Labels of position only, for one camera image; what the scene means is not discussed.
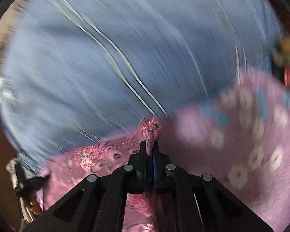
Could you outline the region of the maroon pink floral garment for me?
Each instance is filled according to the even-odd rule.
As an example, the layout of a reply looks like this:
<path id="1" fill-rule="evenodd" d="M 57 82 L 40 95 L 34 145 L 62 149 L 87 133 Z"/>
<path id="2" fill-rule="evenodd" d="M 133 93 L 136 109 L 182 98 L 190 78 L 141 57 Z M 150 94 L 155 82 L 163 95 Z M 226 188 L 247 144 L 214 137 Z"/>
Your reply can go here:
<path id="1" fill-rule="evenodd" d="M 38 194 L 43 211 L 75 187 L 84 177 L 113 173 L 126 165 L 130 155 L 140 149 L 141 141 L 151 145 L 161 135 L 164 123 L 157 116 L 147 116 L 126 137 L 77 148 L 48 160 L 41 174 L 51 178 Z M 128 194 L 123 231 L 175 231 L 173 207 L 168 195 Z"/>

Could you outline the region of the purple floral bedsheet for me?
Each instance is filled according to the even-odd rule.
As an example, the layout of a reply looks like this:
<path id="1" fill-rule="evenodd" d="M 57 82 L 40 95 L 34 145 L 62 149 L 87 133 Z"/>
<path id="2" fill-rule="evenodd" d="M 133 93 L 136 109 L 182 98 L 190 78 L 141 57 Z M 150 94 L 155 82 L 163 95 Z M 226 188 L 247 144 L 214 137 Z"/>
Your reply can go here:
<path id="1" fill-rule="evenodd" d="M 177 111 L 156 140 L 188 173 L 209 173 L 274 231 L 290 224 L 290 94 L 248 71 L 214 101 Z"/>

